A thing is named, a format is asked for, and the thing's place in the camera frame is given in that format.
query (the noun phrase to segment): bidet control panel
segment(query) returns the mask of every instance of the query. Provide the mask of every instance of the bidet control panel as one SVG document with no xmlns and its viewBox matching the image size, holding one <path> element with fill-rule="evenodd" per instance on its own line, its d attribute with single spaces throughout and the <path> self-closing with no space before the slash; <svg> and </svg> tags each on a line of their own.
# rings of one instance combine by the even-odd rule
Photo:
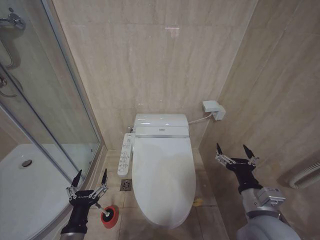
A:
<svg viewBox="0 0 320 240">
<path fill-rule="evenodd" d="M 120 156 L 119 166 L 117 171 L 120 177 L 125 177 L 128 175 L 134 140 L 135 140 L 134 133 L 126 133 L 124 135 L 122 149 L 121 149 L 121 156 Z"/>
</svg>

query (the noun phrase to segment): toilet tank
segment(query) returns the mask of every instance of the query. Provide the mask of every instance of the toilet tank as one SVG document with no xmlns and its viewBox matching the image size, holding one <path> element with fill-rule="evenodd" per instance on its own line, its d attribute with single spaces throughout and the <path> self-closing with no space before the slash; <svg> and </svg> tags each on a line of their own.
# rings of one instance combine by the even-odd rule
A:
<svg viewBox="0 0 320 240">
<path fill-rule="evenodd" d="M 188 138 L 189 124 L 184 114 L 139 113 L 133 132 L 136 138 Z"/>
</svg>

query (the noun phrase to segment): beige wall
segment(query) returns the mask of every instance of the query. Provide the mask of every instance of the beige wall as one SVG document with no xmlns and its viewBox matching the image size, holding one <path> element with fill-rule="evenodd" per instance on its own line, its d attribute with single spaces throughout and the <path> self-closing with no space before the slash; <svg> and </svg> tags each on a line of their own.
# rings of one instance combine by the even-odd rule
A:
<svg viewBox="0 0 320 240">
<path fill-rule="evenodd" d="M 0 161 L 19 144 L 30 143 L 25 134 L 0 108 Z"/>
<path fill-rule="evenodd" d="M 281 211 L 303 239 L 320 239 L 320 182 L 291 189 L 299 169 L 320 159 L 320 1 L 259 0 L 199 151 L 231 240 L 246 223 L 234 174 L 216 163 L 216 143 L 230 157 L 242 144 L 261 161 L 255 176 L 287 197 Z"/>
<path fill-rule="evenodd" d="M 222 90 L 256 0 L 54 0 L 104 141 L 137 113 L 202 118 Z M 207 122 L 190 126 L 200 144 Z"/>
</svg>

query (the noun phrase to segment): shower enclosure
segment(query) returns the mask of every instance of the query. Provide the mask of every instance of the shower enclosure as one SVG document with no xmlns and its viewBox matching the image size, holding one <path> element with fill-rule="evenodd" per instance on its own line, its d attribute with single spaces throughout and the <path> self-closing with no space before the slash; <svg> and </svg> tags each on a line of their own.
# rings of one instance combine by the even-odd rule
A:
<svg viewBox="0 0 320 240">
<path fill-rule="evenodd" d="M 0 0 L 0 238 L 32 239 L 68 205 L 101 141 L 50 1 Z"/>
</svg>

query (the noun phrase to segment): power cord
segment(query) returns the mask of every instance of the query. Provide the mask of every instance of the power cord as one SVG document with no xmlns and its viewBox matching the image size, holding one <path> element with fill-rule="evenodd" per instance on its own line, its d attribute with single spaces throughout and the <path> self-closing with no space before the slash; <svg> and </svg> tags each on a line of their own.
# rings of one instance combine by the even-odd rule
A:
<svg viewBox="0 0 320 240">
<path fill-rule="evenodd" d="M 210 112 L 210 114 L 209 114 L 208 116 L 203 117 L 203 118 L 200 118 L 200 119 L 197 119 L 197 120 L 194 120 L 194 121 L 190 121 L 190 122 L 188 122 L 188 124 L 194 124 L 194 123 L 199 122 L 199 121 L 201 121 L 201 120 L 210 118 L 212 115 L 213 115 L 212 112 Z"/>
</svg>

